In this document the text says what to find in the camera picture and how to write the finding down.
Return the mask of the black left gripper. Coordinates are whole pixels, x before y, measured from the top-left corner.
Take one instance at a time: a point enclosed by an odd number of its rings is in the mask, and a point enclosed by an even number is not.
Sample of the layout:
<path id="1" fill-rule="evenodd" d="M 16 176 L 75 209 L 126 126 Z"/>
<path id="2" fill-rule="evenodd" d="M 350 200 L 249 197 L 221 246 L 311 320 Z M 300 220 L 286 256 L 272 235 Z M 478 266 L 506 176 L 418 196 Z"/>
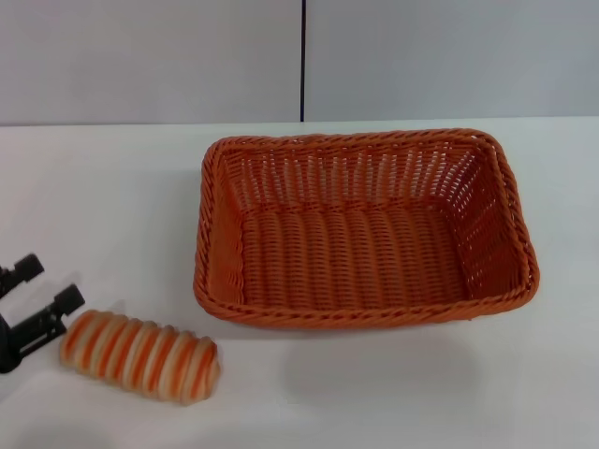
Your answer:
<path id="1" fill-rule="evenodd" d="M 30 253 L 16 262 L 13 269 L 1 267 L 1 290 L 11 291 L 23 282 L 32 281 L 43 271 L 38 257 Z M 15 326 L 10 326 L 1 317 L 1 373 L 7 374 L 21 364 L 24 349 L 39 349 L 66 333 L 62 317 L 70 315 L 84 304 L 79 288 L 72 283 L 58 293 L 51 304 Z"/>

